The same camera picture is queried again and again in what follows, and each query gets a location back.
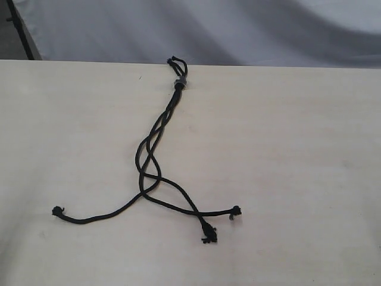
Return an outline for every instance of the cord end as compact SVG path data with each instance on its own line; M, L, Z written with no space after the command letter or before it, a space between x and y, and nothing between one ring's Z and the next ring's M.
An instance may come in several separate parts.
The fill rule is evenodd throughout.
M216 228L213 228L209 223L206 221L201 222L202 225L202 231L204 232L204 235L206 238L202 239L203 243L216 243L217 242L217 233Z
M234 220L234 216L239 216L241 214L242 214L241 208L239 206L234 206L232 208L232 212L230 213L229 219Z
M63 215L64 210L65 208L56 206L52 209L52 215L60 217Z

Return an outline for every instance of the white fabric backdrop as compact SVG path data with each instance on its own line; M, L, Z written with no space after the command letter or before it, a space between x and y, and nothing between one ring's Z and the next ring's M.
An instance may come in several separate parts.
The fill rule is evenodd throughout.
M379 0L14 0L44 60L381 66Z

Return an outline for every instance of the wooden table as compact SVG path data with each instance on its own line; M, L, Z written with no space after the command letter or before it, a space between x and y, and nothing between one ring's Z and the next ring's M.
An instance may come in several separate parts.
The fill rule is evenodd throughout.
M381 285L381 71L191 66L156 151L199 222L144 199L134 156L168 66L0 61L0 285ZM182 207L165 185L153 196Z

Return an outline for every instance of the black cord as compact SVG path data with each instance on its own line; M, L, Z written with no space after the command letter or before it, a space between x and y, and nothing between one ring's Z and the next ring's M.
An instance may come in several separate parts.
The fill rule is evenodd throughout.
M184 70L180 67L179 64L176 63L180 62L184 66ZM60 219L63 219L67 222L75 223L78 225L85 225L87 223L91 222L96 222L97 220L103 220L103 219L109 219L114 216L119 215L121 212L125 211L128 209L132 204L134 204L140 197L144 197L147 200L157 203L161 206L167 207L169 209L175 210L180 213L184 213L187 215L191 216L196 216L198 220L201 223L202 230L204 232L204 235L206 236L205 238L202 239L204 243L216 243L217 242L217 233L216 229L213 228L209 223L207 223L204 219L206 216L221 216L221 215L229 215L229 219L233 220L234 216L241 215L241 209L239 206L234 206L231 209L228 210L222 210L218 212L200 212L194 202L191 200L191 198L188 196L187 192L179 186L177 183L165 178L161 174L161 169L159 166L159 163L157 162L155 156L154 156L154 151L157 148L157 145L163 136L164 133L164 128L172 118L174 109L180 102L181 96L182 96L182 91L186 86L186 77L188 75L188 67L185 61L172 57L167 60L167 63L173 68L174 72L178 75L178 79L174 83L174 93L173 96L168 103L167 107L165 108L164 112L161 113L159 118L156 120L154 123L150 133L146 138L143 139L143 141L139 144L138 150L136 150L136 155L135 155L135 165L136 168L139 171L139 190L140 193L138 193L136 196L134 196L127 204L125 204L123 207L120 209L117 209L116 211L109 213L109 214L103 214L101 216L93 216L89 217L87 219L73 219L72 217L64 215L63 211L65 210L64 208L61 207L54 207L52 210L52 214L54 216L59 217ZM142 155L142 151L146 150L147 157L145 161L143 162L143 165L140 165L140 157ZM152 162L156 168L156 175L146 173L147 167ZM150 178L155 180L155 182L145 188L144 187L144 179L145 178ZM149 192L154 190L155 188L158 187L160 182L167 183L175 189L177 189L185 198L185 200L189 203L190 207L192 210L186 210L182 209L180 207L174 206L172 204L166 203L165 201L158 200L156 198L152 198L148 195Z

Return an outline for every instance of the metal stand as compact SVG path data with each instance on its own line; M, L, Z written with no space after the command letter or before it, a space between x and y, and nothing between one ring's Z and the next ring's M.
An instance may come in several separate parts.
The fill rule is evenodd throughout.
M14 3L12 0L7 0L7 4L11 11L11 17L7 18L7 22L13 22L13 25L17 30L18 37L20 37L21 43L23 44L28 60L34 60L35 58L32 54L32 50L30 49L30 45L28 43L28 40L26 38L24 29L23 29L23 23L21 22L21 19L18 16L16 7L14 6Z

